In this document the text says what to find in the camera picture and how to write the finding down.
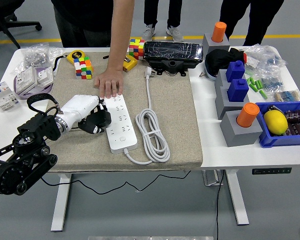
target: blue plastic bin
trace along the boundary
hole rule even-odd
[[[257,116],[260,126],[263,132],[260,135],[260,145],[262,148],[272,148],[275,146],[291,146],[300,145],[300,135],[294,136],[271,136],[267,128],[263,114],[268,110],[269,105],[275,105],[281,111],[286,112],[288,110],[295,111],[300,110],[300,101],[290,101],[290,102],[257,102],[256,103],[260,112]]]

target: white robotic hand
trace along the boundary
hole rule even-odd
[[[67,133],[73,127],[74,123],[81,122],[88,116],[99,104],[100,98],[92,95],[75,95],[56,115],[55,121],[61,133]]]
[[[74,123],[85,132],[98,134],[104,132],[102,127],[111,123],[110,113],[106,110],[104,100],[98,96],[75,95],[61,108],[55,121],[62,134],[69,132]]]

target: gray floor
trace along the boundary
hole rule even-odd
[[[185,36],[202,36],[213,30],[222,1],[184,0],[179,29]],[[131,36],[141,36],[143,1],[136,0]],[[34,27],[11,29],[17,40],[59,38],[50,1],[26,1],[16,11],[19,21],[40,21]],[[168,1],[160,1],[156,36],[166,36]],[[245,35],[248,12],[234,35]],[[300,34],[300,1],[285,1],[267,35]],[[8,39],[0,33],[0,40]],[[243,39],[231,39],[232,46]],[[33,43],[22,43],[22,47]],[[300,38],[264,39],[263,45],[278,49],[300,89]],[[50,46],[61,47],[51,42]],[[0,80],[16,50],[13,44],[0,44]],[[182,171],[161,172],[183,177]],[[101,172],[75,174],[99,192],[106,192],[125,181],[143,188],[157,172]],[[57,183],[48,173],[44,178]],[[219,196],[219,239],[221,240],[300,240],[300,167],[290,174],[252,175],[251,169],[238,172],[250,225],[237,226],[231,196],[225,179]],[[89,236],[214,236],[217,233],[217,187],[205,187],[202,174],[191,172],[186,179],[160,177],[143,192],[130,186],[106,195],[96,195],[79,183],[70,188],[63,232],[50,232],[57,188],[36,183],[24,196],[0,195],[0,239],[87,240]]]

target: black pants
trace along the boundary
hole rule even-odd
[[[244,46],[261,44],[267,28],[281,8],[284,0],[223,0],[220,11],[220,22],[226,24],[225,35],[234,32],[237,22],[245,15],[250,4],[250,22]]]
[[[54,8],[56,25],[64,48],[105,48],[110,47],[111,30],[88,31],[64,19]]]
[[[145,25],[152,24],[154,28],[157,24],[159,0],[144,0],[144,23]],[[169,2],[169,17],[167,26],[178,27],[181,21],[182,0],[170,0]]]

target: plug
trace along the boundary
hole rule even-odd
[[[146,79],[149,79],[150,77],[154,77],[155,74],[156,74],[156,72],[153,71],[151,67],[147,66],[147,67],[145,68],[145,71],[144,71],[144,77],[145,77]]]

